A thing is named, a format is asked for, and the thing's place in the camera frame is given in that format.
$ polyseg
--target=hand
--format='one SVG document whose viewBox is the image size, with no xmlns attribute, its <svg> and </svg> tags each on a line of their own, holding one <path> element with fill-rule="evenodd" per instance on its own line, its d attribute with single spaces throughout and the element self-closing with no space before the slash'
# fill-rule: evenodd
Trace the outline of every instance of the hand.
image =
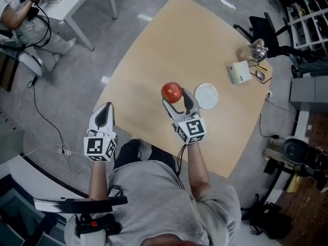
<svg viewBox="0 0 328 246">
<path fill-rule="evenodd" d="M 32 2 L 34 2 L 36 5 L 39 4 L 40 0 L 31 0 Z"/>
</svg>

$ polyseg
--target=white table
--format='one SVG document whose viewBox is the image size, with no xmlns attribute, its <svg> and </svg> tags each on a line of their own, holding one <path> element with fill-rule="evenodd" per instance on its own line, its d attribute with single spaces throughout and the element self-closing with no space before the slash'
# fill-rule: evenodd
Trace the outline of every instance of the white table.
<svg viewBox="0 0 328 246">
<path fill-rule="evenodd" d="M 49 18 L 65 21 L 77 34 L 80 40 L 87 46 L 90 51 L 94 50 L 94 45 L 83 34 L 76 22 L 72 19 L 72 15 L 82 5 L 85 0 L 61 0 L 58 4 L 41 3 L 40 7 L 45 11 Z M 117 11 L 115 0 L 108 0 L 110 16 L 117 19 Z"/>
</svg>

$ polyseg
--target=black chair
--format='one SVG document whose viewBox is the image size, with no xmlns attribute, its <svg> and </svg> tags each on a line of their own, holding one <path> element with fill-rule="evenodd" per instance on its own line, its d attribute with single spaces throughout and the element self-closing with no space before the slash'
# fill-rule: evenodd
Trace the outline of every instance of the black chair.
<svg viewBox="0 0 328 246">
<path fill-rule="evenodd" d="M 239 25 L 234 25 L 233 27 L 235 29 L 239 28 L 249 38 L 251 43 L 259 38 L 264 40 L 265 47 L 269 49 L 267 54 L 268 58 L 276 57 L 278 55 L 294 55 L 304 59 L 310 59 L 313 57 L 312 53 L 309 51 L 301 51 L 290 46 L 279 46 L 277 36 L 286 30 L 288 30 L 288 33 L 291 34 L 291 27 L 288 25 L 286 18 L 283 18 L 285 26 L 276 32 L 269 14 L 264 13 L 264 15 L 265 18 L 250 16 L 250 21 L 252 24 L 250 31 L 253 32 L 253 35 L 249 34 L 249 32 Z"/>
</svg>

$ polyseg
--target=person sitting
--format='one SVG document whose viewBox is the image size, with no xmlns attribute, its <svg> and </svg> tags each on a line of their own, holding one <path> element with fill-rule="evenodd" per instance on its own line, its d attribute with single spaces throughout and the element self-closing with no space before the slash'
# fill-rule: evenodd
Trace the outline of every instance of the person sitting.
<svg viewBox="0 0 328 246">
<path fill-rule="evenodd" d="M 14 30 L 17 38 L 26 46 L 37 44 L 34 49 L 45 68 L 52 71 L 60 55 L 67 55 L 76 44 L 76 38 L 68 42 L 59 35 L 48 32 L 48 26 L 38 17 L 28 19 L 28 12 L 39 0 L 20 3 L 19 0 L 0 0 L 0 29 Z"/>
</svg>

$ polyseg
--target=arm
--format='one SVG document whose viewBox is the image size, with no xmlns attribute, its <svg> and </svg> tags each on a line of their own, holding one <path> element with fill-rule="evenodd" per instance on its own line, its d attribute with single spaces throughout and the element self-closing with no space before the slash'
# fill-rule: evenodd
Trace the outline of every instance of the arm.
<svg viewBox="0 0 328 246">
<path fill-rule="evenodd" d="M 202 191 L 208 190 L 210 186 L 209 174 L 201 155 L 198 143 L 189 144 L 188 147 L 188 177 L 191 193 L 196 200 Z"/>
<path fill-rule="evenodd" d="M 7 5 L 1 15 L 1 23 L 11 30 L 18 29 L 25 20 L 27 13 L 31 9 L 33 3 L 38 4 L 38 2 L 39 0 L 27 1 L 21 12 L 18 14 L 16 14 L 15 11 L 9 5 Z"/>
<path fill-rule="evenodd" d="M 93 162 L 89 185 L 89 199 L 105 200 L 107 199 L 107 192 L 106 163 Z"/>
</svg>

